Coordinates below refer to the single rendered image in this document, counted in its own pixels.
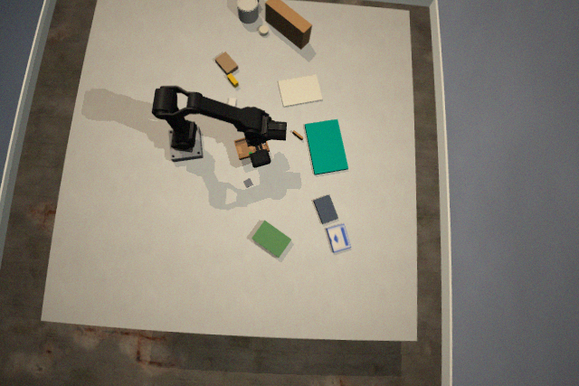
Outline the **beige mug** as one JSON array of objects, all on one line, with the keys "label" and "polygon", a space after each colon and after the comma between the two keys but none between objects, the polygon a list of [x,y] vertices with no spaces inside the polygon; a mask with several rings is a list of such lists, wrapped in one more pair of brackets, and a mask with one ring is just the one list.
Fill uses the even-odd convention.
[{"label": "beige mug", "polygon": [[252,24],[258,19],[259,0],[238,0],[239,19],[245,24]]}]

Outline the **wooden ball-in-hole puzzle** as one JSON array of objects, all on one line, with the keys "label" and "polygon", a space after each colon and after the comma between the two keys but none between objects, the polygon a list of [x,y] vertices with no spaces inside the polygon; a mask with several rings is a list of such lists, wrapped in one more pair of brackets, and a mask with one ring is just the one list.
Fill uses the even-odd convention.
[{"label": "wooden ball-in-hole puzzle", "polygon": [[[234,144],[236,146],[236,150],[237,150],[237,153],[238,153],[240,160],[243,160],[245,158],[249,158],[251,153],[256,152],[255,146],[247,146],[245,138],[234,140]],[[265,144],[261,144],[261,145],[262,145],[263,149],[267,149],[267,151],[270,152],[267,141]]]}]

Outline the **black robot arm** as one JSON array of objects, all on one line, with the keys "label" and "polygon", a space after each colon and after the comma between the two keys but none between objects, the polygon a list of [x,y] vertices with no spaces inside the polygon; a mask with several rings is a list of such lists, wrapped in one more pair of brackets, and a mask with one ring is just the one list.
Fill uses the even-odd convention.
[{"label": "black robot arm", "polygon": [[[179,110],[177,93],[188,96],[186,108]],[[236,108],[178,86],[161,86],[155,90],[152,114],[159,119],[170,119],[166,122],[173,129],[171,147],[178,151],[192,153],[195,146],[197,125],[185,120],[184,117],[189,114],[201,114],[231,123],[238,132],[243,132],[252,141],[263,138],[262,144],[269,140],[286,141],[287,122],[272,120],[264,110],[254,107]]]}]

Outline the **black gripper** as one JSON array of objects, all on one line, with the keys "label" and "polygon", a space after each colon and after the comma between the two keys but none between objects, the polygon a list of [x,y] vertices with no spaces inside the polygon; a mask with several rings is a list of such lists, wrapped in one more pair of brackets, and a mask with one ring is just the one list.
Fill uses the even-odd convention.
[{"label": "black gripper", "polygon": [[[252,140],[248,139],[247,137],[245,139],[247,142],[247,146],[255,146],[255,148],[256,148],[256,152],[250,154],[252,166],[254,168],[259,167],[259,166],[263,166],[263,165],[268,165],[271,163],[271,158],[270,158],[269,152],[267,151],[267,149],[263,149],[262,145],[261,145],[261,141],[263,138],[259,138],[258,140],[255,140],[255,141],[252,141]],[[259,149],[259,147],[261,150]]]}]

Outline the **small yellow block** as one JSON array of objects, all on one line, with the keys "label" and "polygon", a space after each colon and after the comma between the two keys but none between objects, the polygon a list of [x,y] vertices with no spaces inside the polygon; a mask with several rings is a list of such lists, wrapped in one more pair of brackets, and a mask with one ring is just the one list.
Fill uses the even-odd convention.
[{"label": "small yellow block", "polygon": [[232,85],[235,88],[239,86],[238,81],[234,78],[234,76],[231,73],[229,75],[227,75],[227,79],[228,79],[228,81],[230,81],[232,83]]}]

